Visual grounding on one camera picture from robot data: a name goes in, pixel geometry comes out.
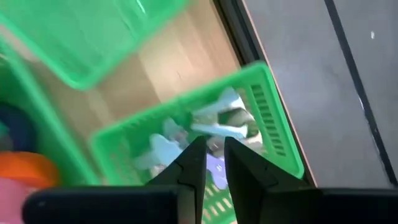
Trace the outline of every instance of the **orange object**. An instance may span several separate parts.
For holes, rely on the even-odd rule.
[[[0,177],[18,180],[38,189],[53,187],[59,182],[55,164],[32,152],[0,152]]]

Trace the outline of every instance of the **pink object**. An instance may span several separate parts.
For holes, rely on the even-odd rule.
[[[28,195],[28,186],[16,180],[0,178],[0,223],[23,223],[21,209]]]

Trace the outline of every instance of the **wooden floor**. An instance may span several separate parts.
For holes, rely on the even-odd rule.
[[[89,91],[67,87],[20,42],[12,41],[31,62],[53,103],[81,142],[87,142],[93,132],[117,120],[239,68],[210,0],[192,0],[188,9]]]

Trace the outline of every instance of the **black strip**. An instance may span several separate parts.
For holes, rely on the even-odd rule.
[[[368,125],[371,130],[373,140],[376,144],[377,150],[379,152],[379,156],[383,163],[384,170],[386,171],[386,174],[387,174],[388,179],[390,180],[390,183],[392,185],[394,185],[395,187],[398,187],[397,177],[396,177],[394,170],[391,166],[391,162],[388,157],[388,153],[387,153],[386,148],[384,147],[384,143],[381,139],[379,129],[377,127],[376,120],[374,119],[374,115],[373,115],[368,97],[366,96],[365,89],[362,84],[362,80],[359,76],[359,72],[356,67],[353,54],[349,47],[349,44],[348,44],[348,41],[347,41],[347,38],[346,38],[346,35],[344,32],[343,25],[341,24],[341,20],[338,15],[338,12],[337,12],[335,2],[333,0],[325,0],[325,4],[326,4],[326,7],[329,12],[330,19],[333,23],[333,27],[335,28],[338,42],[340,43],[340,47],[343,51],[344,58],[346,60],[349,72],[351,74],[351,78],[354,81],[355,89],[359,95],[359,99],[362,102],[365,117],[368,121]]]
[[[256,60],[262,60],[267,63],[242,0],[214,0],[214,2],[241,66],[245,66]],[[287,110],[283,104],[282,106],[287,116]],[[296,134],[294,134],[292,123],[290,119],[287,119],[287,121],[293,133],[300,157],[305,161],[299,140]],[[315,185],[313,177],[309,172],[308,164],[306,162],[303,164],[305,168],[304,180],[311,185]]]

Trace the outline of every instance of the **green basket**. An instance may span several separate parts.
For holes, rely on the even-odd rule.
[[[272,74],[265,64],[257,63],[96,133],[92,147],[109,183],[142,185],[150,180],[149,171],[136,170],[133,166],[133,159],[149,149],[149,136],[153,133],[162,134],[162,123],[168,117],[189,130],[191,111],[216,101],[227,87],[233,87],[241,95],[246,109],[253,114],[266,149],[263,156],[290,174],[302,178],[303,164]],[[193,140],[196,136],[192,134],[189,137]],[[203,222],[229,223],[234,219],[229,190],[217,189],[208,178]]]
[[[0,20],[66,84],[87,89],[188,0],[3,0]]]
[[[99,184],[92,166],[22,59],[2,40],[0,54],[0,101],[22,109],[33,120],[39,153],[56,163],[62,184]]]

